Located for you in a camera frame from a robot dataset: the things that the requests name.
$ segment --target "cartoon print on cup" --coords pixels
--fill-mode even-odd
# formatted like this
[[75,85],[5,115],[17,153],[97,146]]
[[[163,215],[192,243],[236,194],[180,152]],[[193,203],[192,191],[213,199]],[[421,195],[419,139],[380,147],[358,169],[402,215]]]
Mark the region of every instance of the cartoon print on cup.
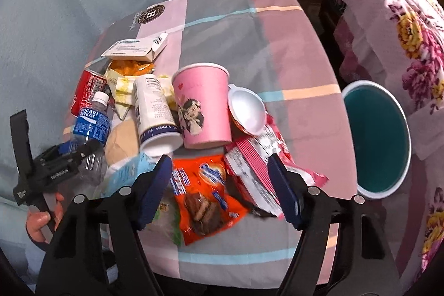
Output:
[[197,136],[202,132],[204,117],[198,100],[191,98],[185,101],[181,108],[181,113],[185,119],[186,129],[191,135]]
[[185,128],[186,128],[186,122],[185,122],[185,119],[183,118],[182,108],[180,106],[178,106],[177,108],[178,108],[177,115],[179,117],[179,128],[183,134],[183,131],[185,131]]

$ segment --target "pink snack wrapper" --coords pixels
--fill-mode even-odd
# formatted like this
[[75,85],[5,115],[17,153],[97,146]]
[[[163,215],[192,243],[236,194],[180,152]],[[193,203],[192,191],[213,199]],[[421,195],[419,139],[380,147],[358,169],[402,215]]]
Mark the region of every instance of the pink snack wrapper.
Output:
[[224,157],[227,170],[235,180],[242,196],[256,207],[283,218],[276,192],[268,176],[268,158],[277,153],[288,171],[299,173],[308,186],[323,187],[328,178],[297,166],[287,145],[267,114],[267,124],[259,136],[245,136],[226,147]]

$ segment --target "trash bin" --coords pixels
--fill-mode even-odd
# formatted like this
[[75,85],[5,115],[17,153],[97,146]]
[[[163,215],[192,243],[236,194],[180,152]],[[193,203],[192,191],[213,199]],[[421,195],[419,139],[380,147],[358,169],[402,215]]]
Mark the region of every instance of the trash bin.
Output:
[[388,90],[371,81],[356,81],[342,92],[356,157],[358,192],[385,198],[402,184],[412,144],[404,112]]

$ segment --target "bottle cap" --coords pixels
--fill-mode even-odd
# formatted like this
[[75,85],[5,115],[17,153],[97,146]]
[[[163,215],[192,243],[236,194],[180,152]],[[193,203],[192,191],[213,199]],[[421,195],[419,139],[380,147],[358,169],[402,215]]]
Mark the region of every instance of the bottle cap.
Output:
[[94,98],[92,99],[93,102],[98,102],[103,104],[104,106],[108,105],[108,101],[109,101],[110,97],[104,93],[104,92],[96,92],[94,94]]

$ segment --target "chocolate cookie image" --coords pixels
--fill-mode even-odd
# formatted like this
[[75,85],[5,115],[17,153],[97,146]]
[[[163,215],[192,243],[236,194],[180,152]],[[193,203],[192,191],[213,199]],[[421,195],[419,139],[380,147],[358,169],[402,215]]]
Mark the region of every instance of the chocolate cookie image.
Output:
[[188,193],[185,206],[191,215],[191,226],[198,235],[208,235],[222,226],[221,208],[201,193]]

